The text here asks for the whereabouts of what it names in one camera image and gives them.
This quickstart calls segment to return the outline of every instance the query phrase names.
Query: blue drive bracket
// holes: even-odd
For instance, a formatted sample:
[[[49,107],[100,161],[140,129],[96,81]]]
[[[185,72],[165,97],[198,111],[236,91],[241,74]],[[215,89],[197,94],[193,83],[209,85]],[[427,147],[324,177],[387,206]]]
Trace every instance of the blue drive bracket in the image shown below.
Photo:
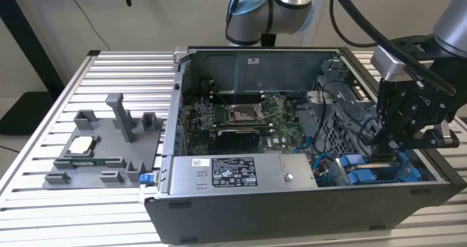
[[[341,166],[345,168],[349,165],[365,164],[364,158],[360,154],[344,155],[340,158]],[[375,181],[376,178],[369,169],[356,169],[347,173],[351,184],[360,184]]]
[[[405,153],[397,153],[396,157],[396,159],[399,160],[399,166],[388,169],[389,172],[393,172],[393,179],[377,180],[369,168],[355,169],[347,173],[348,185],[377,183],[409,183],[421,181],[421,174],[419,170],[411,165]],[[365,165],[367,162],[360,154],[353,154],[341,156],[340,164],[345,169],[351,165]]]

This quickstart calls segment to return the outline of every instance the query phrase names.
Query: floor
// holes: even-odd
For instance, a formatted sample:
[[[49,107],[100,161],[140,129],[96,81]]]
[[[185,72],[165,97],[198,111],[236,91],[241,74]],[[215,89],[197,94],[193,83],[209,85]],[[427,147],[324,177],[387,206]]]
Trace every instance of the floor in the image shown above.
[[[0,98],[0,118],[13,106],[18,97]],[[14,150],[21,150],[26,144],[29,136],[5,136],[0,135],[0,145]],[[9,165],[12,164],[17,153],[0,148],[0,178],[6,172]]]

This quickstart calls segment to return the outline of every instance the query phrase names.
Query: power supply label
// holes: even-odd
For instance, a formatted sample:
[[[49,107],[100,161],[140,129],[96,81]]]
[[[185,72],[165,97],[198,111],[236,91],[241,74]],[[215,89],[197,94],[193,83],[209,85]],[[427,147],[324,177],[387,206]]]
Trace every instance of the power supply label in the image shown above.
[[[253,157],[213,158],[211,165],[216,188],[257,186]]]

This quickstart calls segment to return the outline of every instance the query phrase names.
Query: aluminum table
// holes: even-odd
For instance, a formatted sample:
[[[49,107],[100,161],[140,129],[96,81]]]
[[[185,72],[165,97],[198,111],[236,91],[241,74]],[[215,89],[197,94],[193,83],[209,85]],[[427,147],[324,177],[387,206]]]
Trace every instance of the aluminum table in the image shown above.
[[[356,57],[369,64],[371,51]],[[112,117],[105,105],[109,92],[125,95],[122,105],[133,117],[153,111],[166,118],[173,81],[172,52],[101,52],[88,56],[57,102],[0,180],[0,247],[4,246],[165,246],[158,239],[138,189],[41,189],[74,128],[80,109]],[[467,126],[449,124],[461,145],[440,149],[447,161],[467,178]],[[158,152],[164,145],[158,143]],[[393,230],[205,244],[203,246],[467,246],[467,190],[439,207],[419,210]]]

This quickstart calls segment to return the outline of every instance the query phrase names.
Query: screw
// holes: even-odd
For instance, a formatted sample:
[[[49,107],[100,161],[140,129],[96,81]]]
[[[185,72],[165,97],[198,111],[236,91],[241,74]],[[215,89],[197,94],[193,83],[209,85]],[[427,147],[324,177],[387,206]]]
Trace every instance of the screw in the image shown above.
[[[417,81],[417,82],[416,82],[416,86],[417,86],[420,89],[423,89],[423,88],[424,88],[423,82],[421,82],[421,81]]]

